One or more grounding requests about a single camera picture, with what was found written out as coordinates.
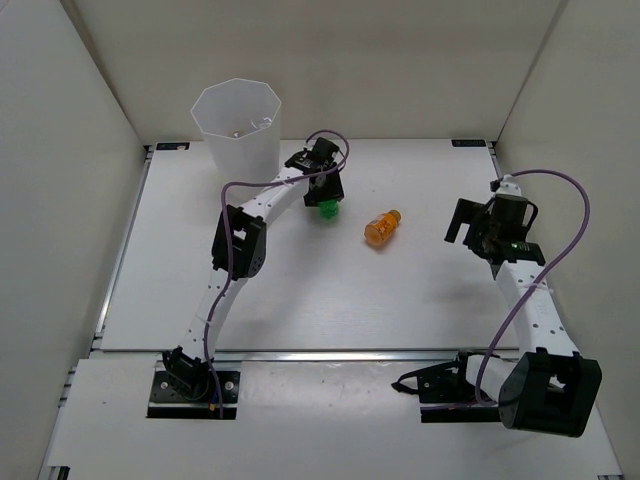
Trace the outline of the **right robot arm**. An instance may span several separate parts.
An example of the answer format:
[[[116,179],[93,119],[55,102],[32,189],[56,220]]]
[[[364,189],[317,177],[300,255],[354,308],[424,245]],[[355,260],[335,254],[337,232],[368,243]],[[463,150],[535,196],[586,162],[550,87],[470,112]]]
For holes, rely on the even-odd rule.
[[[470,354],[449,375],[460,399],[474,397],[496,407],[508,429],[577,438],[587,426],[602,371],[583,357],[568,336],[544,275],[540,247],[526,237],[538,208],[524,197],[495,194],[486,203],[458,200],[445,235],[488,262],[507,302],[520,357],[514,364],[494,354]]]

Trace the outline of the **clear bottle blue label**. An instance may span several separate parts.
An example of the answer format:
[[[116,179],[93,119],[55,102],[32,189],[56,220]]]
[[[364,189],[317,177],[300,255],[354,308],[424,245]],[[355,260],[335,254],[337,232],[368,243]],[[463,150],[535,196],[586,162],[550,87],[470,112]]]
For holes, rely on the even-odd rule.
[[[252,119],[250,125],[256,131],[269,128],[273,123],[273,118],[270,116],[263,116],[262,118]]]

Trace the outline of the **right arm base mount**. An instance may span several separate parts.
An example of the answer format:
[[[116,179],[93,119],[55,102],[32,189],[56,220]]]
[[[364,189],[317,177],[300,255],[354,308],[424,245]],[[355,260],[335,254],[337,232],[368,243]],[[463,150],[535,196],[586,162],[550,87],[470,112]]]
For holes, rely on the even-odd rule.
[[[402,374],[391,388],[418,397],[422,424],[500,423],[498,408],[479,406],[466,380],[467,361],[479,356],[459,351],[453,360]]]

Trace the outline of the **orange plastic bottle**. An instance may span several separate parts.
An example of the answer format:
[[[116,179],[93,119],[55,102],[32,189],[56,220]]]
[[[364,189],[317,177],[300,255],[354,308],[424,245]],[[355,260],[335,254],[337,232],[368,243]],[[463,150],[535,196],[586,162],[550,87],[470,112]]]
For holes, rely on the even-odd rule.
[[[364,229],[366,244],[375,248],[385,246],[397,230],[401,218],[399,211],[389,210],[371,220]]]

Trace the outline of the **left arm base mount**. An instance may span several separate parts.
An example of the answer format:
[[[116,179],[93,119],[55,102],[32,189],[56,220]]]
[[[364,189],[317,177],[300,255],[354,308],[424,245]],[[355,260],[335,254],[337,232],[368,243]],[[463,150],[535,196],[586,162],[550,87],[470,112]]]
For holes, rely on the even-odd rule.
[[[184,354],[181,347],[162,352],[149,392],[146,416],[151,419],[235,420],[241,370],[224,367],[211,373],[206,362]]]

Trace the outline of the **green plastic bottle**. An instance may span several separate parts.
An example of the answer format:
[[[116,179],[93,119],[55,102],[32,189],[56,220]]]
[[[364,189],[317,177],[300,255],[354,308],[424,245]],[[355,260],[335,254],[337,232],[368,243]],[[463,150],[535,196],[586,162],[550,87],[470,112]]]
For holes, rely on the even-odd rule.
[[[330,220],[335,218],[339,214],[339,207],[339,201],[331,199],[319,202],[317,209],[322,219]]]

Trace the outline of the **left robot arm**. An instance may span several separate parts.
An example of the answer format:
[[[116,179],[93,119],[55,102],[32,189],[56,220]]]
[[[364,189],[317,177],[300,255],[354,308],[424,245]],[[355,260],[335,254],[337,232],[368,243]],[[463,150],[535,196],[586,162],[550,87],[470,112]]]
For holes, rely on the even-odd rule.
[[[169,384],[186,400],[222,397],[214,368],[215,345],[240,290],[266,261],[269,226],[298,200],[318,208],[344,198],[340,173],[349,152],[323,133],[312,134],[272,180],[233,181],[222,188],[205,294],[183,340],[162,353]]]

